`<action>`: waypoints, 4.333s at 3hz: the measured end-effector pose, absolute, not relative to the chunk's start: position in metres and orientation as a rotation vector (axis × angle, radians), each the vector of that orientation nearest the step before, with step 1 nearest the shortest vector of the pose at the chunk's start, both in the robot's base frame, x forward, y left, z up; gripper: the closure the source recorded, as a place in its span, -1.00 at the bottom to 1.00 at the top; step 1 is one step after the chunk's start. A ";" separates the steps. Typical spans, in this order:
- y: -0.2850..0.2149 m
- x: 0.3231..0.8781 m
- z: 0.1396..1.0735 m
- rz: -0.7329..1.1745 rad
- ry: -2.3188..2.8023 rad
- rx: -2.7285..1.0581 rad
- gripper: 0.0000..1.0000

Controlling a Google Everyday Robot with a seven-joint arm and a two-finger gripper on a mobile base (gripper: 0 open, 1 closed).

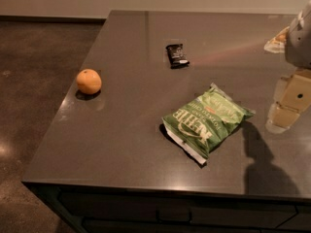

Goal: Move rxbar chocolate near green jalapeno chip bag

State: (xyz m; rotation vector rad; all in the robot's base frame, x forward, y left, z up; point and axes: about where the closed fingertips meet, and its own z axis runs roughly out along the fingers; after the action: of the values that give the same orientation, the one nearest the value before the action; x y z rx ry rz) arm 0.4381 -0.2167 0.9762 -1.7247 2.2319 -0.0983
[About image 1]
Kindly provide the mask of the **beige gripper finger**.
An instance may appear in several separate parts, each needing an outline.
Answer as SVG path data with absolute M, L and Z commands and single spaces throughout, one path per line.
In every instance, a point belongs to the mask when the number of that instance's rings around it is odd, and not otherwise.
M 304 112 L 311 105 L 311 70 L 296 69 L 276 84 L 274 101 L 284 108 Z
M 298 118 L 299 113 L 274 103 L 269 109 L 265 127 L 271 133 L 281 134 L 289 130 Z

